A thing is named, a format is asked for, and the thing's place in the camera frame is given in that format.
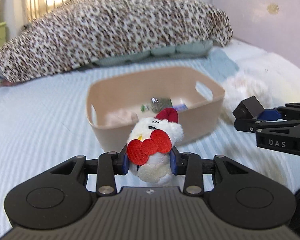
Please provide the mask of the white chicken plush toy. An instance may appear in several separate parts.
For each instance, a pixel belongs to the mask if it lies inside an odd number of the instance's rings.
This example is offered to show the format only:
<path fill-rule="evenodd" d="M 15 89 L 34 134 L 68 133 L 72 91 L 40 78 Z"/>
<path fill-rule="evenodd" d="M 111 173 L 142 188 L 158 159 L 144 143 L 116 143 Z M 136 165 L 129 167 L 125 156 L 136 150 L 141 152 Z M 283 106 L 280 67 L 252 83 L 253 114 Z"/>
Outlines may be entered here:
<path fill-rule="evenodd" d="M 166 108 L 154 117 L 142 118 L 127 140 L 131 173 L 151 186 L 170 186 L 170 151 L 183 139 L 184 132 L 174 108 Z"/>

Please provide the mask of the black small box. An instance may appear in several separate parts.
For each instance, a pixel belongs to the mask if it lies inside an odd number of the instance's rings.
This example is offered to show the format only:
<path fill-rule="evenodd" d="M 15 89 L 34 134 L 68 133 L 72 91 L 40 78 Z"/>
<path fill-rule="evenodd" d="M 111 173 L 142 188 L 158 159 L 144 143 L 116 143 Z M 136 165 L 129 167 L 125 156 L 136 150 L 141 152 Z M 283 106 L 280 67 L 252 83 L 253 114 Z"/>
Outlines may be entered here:
<path fill-rule="evenodd" d="M 233 111 L 236 119 L 253 119 L 264 111 L 264 107 L 255 96 L 242 100 Z"/>

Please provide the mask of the blue tissue pack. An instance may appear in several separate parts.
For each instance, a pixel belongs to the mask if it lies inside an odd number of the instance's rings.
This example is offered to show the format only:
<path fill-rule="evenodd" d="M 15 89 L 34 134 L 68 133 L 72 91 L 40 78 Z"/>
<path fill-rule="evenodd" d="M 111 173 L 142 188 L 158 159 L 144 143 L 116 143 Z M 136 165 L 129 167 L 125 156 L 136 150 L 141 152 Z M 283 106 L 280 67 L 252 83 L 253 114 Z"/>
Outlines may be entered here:
<path fill-rule="evenodd" d="M 178 112 L 188 110 L 188 107 L 185 103 L 180 103 L 180 104 L 177 104 L 177 105 L 173 105 L 173 108 Z"/>

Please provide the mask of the white fluffy plush toy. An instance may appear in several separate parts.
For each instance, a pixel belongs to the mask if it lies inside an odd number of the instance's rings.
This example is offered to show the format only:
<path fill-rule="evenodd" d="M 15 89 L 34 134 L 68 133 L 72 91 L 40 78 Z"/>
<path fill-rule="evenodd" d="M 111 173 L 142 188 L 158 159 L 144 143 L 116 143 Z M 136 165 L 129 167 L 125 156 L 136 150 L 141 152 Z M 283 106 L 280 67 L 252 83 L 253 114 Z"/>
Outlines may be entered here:
<path fill-rule="evenodd" d="M 235 121 L 233 111 L 244 99 L 255 96 L 264 108 L 273 108 L 283 103 L 281 98 L 278 98 L 270 91 L 269 86 L 265 82 L 243 72 L 238 72 L 234 76 L 227 78 L 222 83 L 222 87 L 225 90 L 225 95 L 221 119 L 232 125 Z"/>

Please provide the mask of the beige plastic storage basket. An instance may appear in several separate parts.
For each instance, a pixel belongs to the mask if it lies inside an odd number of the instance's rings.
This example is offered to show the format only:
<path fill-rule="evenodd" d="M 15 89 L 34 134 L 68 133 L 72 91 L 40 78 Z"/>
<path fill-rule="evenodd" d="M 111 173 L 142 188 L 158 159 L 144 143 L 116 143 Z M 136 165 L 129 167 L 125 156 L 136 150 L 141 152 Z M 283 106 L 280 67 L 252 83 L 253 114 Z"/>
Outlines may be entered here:
<path fill-rule="evenodd" d="M 181 144 L 211 133 L 221 113 L 225 91 L 213 79 L 190 67 L 165 67 L 124 74 L 90 86 L 86 113 L 106 152 L 120 151 L 135 125 L 165 107 L 178 111 Z"/>

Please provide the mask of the light blue cartoon blanket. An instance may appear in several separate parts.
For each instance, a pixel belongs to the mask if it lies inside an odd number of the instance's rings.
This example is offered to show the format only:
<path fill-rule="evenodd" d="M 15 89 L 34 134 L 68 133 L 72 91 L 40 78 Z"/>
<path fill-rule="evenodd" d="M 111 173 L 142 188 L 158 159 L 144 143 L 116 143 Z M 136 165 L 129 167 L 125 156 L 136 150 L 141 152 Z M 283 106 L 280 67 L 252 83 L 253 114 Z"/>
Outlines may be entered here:
<path fill-rule="evenodd" d="M 227 78 L 234 76 L 239 70 L 238 65 L 221 49 L 210 51 L 202 59 L 202 65 L 207 74 L 218 83 L 222 83 Z"/>

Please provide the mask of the pink padded headboard panel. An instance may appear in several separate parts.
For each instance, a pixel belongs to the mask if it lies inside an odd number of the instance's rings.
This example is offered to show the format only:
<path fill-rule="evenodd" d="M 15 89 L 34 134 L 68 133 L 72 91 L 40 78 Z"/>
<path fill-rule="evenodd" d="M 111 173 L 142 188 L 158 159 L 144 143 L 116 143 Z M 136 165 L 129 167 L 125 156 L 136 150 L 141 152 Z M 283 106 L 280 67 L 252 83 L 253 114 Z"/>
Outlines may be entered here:
<path fill-rule="evenodd" d="M 300 0 L 212 0 L 234 37 L 281 55 L 300 68 Z"/>

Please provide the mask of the light green quilted pillow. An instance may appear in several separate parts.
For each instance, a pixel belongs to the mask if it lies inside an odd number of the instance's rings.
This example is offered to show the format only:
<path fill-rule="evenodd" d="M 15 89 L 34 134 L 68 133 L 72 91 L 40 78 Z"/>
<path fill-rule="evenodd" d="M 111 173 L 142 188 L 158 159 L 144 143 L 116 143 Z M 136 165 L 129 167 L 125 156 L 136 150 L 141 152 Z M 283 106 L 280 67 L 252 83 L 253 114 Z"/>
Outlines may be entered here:
<path fill-rule="evenodd" d="M 136 62 L 152 62 L 168 59 L 191 59 L 205 57 L 213 47 L 213 40 L 185 43 L 143 51 L 136 54 L 107 57 L 93 62 L 93 65 L 109 67 Z"/>

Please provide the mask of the leopard print blanket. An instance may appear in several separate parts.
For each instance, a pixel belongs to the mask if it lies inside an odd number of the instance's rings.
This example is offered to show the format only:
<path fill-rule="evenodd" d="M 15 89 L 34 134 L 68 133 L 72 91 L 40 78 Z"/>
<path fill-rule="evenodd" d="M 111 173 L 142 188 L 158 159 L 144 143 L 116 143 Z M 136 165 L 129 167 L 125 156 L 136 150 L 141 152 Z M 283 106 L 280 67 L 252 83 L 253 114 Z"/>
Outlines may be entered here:
<path fill-rule="evenodd" d="M 232 36 L 226 13 L 199 0 L 69 0 L 0 48 L 0 80 L 26 82 L 197 41 L 224 47 Z"/>

